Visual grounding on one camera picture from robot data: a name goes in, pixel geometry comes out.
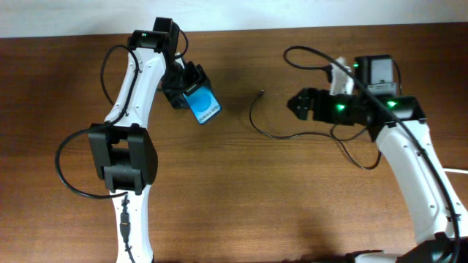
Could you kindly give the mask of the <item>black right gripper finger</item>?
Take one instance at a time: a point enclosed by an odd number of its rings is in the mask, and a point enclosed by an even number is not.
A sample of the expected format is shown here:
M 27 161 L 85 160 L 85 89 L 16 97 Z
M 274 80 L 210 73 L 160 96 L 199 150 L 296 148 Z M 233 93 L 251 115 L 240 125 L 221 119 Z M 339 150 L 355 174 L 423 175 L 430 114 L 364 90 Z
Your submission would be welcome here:
M 303 88 L 293 98 L 295 104 L 311 104 L 317 93 L 316 88 Z
M 309 111 L 311 110 L 311 100 L 289 100 L 287 102 L 287 108 L 302 121 L 308 119 Z

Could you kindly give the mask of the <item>blue Galaxy smartphone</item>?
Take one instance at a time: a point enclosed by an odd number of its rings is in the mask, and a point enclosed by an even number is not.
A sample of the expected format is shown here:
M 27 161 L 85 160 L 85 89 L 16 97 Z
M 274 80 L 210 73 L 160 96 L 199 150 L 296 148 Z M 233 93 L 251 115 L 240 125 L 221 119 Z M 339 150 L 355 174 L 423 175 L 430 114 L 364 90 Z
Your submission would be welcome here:
M 202 86 L 189 96 L 184 95 L 195 119 L 204 125 L 222 111 L 222 106 L 214 96 L 213 91 Z

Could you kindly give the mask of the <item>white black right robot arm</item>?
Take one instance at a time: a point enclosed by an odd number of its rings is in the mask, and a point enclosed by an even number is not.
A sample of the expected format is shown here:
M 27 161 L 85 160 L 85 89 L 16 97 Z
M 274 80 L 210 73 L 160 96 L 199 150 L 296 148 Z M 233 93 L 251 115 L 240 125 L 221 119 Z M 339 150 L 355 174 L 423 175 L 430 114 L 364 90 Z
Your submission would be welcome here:
M 357 251 L 342 262 L 466 262 L 467 209 L 456 195 L 432 145 L 414 96 L 393 80 L 390 56 L 343 58 L 326 66 L 330 89 L 305 88 L 287 106 L 301 120 L 365 126 L 387 159 L 409 209 L 417 245 L 405 254 Z

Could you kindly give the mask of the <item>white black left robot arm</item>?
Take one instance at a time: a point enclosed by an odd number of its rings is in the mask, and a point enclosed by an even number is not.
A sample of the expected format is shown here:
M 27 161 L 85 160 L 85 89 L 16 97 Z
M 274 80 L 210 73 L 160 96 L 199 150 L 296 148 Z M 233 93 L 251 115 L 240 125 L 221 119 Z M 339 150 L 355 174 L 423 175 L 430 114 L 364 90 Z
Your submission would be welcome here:
M 156 179 L 158 155 L 148 133 L 158 89 L 174 109 L 187 108 L 203 125 L 222 106 L 199 64 L 178 53 L 183 34 L 170 18 L 157 18 L 150 31 L 129 37 L 127 72 L 113 108 L 88 135 L 99 179 L 112 196 L 118 230 L 117 262 L 153 262 L 148 201 Z

